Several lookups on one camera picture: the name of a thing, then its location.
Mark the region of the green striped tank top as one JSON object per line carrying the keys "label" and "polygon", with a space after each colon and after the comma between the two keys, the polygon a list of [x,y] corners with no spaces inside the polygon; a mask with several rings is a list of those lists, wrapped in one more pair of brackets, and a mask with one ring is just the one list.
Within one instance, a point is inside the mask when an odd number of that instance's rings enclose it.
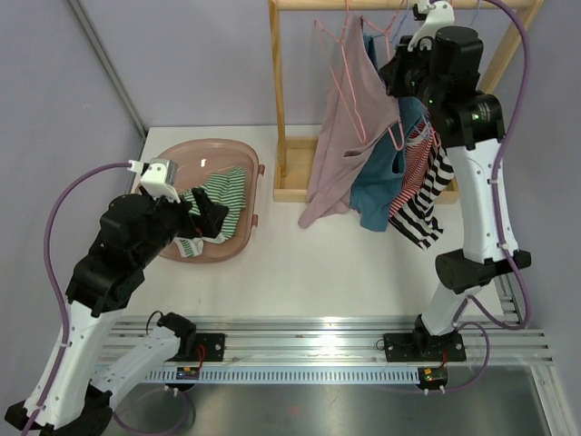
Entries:
{"label": "green striped tank top", "polygon": [[[222,244],[230,240],[236,231],[241,212],[246,208],[245,172],[240,166],[233,167],[228,173],[212,173],[205,183],[196,187],[201,187],[214,203],[227,206],[229,211],[222,224],[221,232],[215,238],[184,239],[177,237],[174,239],[183,258],[201,255],[205,242]],[[198,208],[192,195],[192,189],[185,191],[181,198],[192,204],[190,214],[193,216],[194,213],[198,212]]]}

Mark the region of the mauve pink tank top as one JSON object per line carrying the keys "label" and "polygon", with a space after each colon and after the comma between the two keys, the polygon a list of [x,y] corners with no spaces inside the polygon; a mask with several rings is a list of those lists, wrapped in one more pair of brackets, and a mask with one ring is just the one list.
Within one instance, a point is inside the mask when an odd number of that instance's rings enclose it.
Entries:
{"label": "mauve pink tank top", "polygon": [[350,190],[370,150],[356,121],[353,84],[359,78],[359,42],[363,34],[361,17],[353,15],[340,50],[340,64],[332,70],[332,85],[307,190],[307,205],[299,226],[310,227],[319,218],[350,209]]}

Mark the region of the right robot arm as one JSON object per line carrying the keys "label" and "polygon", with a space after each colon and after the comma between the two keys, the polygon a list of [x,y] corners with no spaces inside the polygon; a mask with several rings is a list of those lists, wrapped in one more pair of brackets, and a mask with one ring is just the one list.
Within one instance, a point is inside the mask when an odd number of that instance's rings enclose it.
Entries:
{"label": "right robot arm", "polygon": [[428,109],[458,181],[463,246],[437,256],[438,288],[410,333],[383,337],[388,362],[463,362],[456,327],[469,298],[500,275],[532,263],[510,229],[502,169],[505,137],[498,99],[477,89],[483,43],[470,28],[405,35],[379,73],[394,97],[416,97]]}

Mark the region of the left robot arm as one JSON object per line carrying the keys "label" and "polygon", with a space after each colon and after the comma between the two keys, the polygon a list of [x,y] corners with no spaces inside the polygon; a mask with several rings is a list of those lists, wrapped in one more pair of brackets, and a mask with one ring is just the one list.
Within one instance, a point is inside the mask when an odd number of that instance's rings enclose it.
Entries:
{"label": "left robot arm", "polygon": [[7,409],[8,423],[22,433],[100,435],[122,400],[153,369],[167,361],[190,362],[186,373],[195,379],[205,362],[222,360],[224,335],[199,334],[194,322],[168,312],[117,362],[94,369],[104,340],[143,283],[146,266],[175,237],[204,229],[191,207],[146,192],[110,203],[67,286],[63,339],[33,393]]}

